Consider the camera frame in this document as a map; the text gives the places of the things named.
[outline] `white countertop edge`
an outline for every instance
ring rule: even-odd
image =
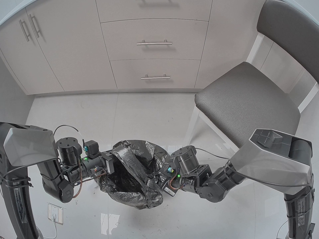
[[[13,10],[11,10],[1,21],[0,21],[0,25],[2,25],[7,19],[9,19],[12,15],[16,14],[18,11],[22,10],[23,8],[25,8],[26,6],[28,6],[29,4],[31,4],[32,2],[34,2],[36,0],[24,0],[21,3],[19,3]],[[306,10],[304,9],[300,4],[298,4],[296,1],[294,0],[282,0],[285,1],[289,4],[291,4],[292,6],[296,7],[297,9],[299,9],[300,11],[302,11],[304,14],[306,14],[310,19],[313,20],[313,22],[315,22],[317,25],[319,25],[319,22]]]

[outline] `chair backrest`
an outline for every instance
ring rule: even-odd
[[[319,82],[319,26],[290,4],[266,0],[257,31],[273,40]]]

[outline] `robotic arm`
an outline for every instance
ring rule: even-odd
[[[83,149],[87,156],[81,159],[82,147],[73,137],[55,143],[50,130],[0,122],[0,182],[18,239],[43,238],[31,209],[28,166],[38,165],[46,193],[63,203],[72,200],[74,186],[85,178],[102,171],[114,172],[111,151],[100,152],[95,141],[86,142]],[[257,129],[227,164],[214,173],[209,165],[198,163],[194,146],[174,152],[170,163],[160,171],[167,177],[162,188],[172,196],[181,189],[219,202],[246,178],[254,179],[284,193],[289,221],[287,239],[309,239],[314,229],[311,157],[311,142],[274,130]]]

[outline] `drawer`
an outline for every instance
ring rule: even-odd
[[[208,21],[212,0],[96,0],[101,22],[138,18]]]
[[[135,19],[102,23],[110,60],[201,59],[208,22],[184,19]],[[171,45],[137,45],[171,42]]]
[[[118,89],[193,89],[200,60],[189,59],[134,59],[111,61]],[[163,77],[169,79],[141,79]]]

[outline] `tile floor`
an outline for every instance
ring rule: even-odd
[[[77,127],[84,139],[96,140],[100,150],[124,139],[143,139],[165,146],[181,145],[194,107],[192,93],[120,93],[69,95],[36,98],[27,124],[54,130],[58,125]],[[319,94],[304,110],[297,135],[313,141],[314,174],[319,174]],[[78,137],[71,128],[58,129],[61,137]],[[201,120],[197,123],[191,144],[219,155],[227,155],[223,141]],[[209,154],[199,151],[200,163],[208,163],[214,171],[224,165]],[[178,192],[175,197],[164,194],[162,205],[137,210],[119,204],[87,182],[78,198],[62,204],[47,195],[37,167],[29,168],[34,188],[31,202],[37,226],[44,236],[54,234],[47,219],[47,203],[64,208],[64,225],[57,225],[62,238],[276,238],[286,221],[282,193],[250,180],[234,188],[220,203],[210,203],[197,195]],[[313,222],[319,226],[319,201],[314,203]],[[3,221],[1,234],[15,238],[14,230],[0,198]],[[284,238],[285,224],[279,233]]]

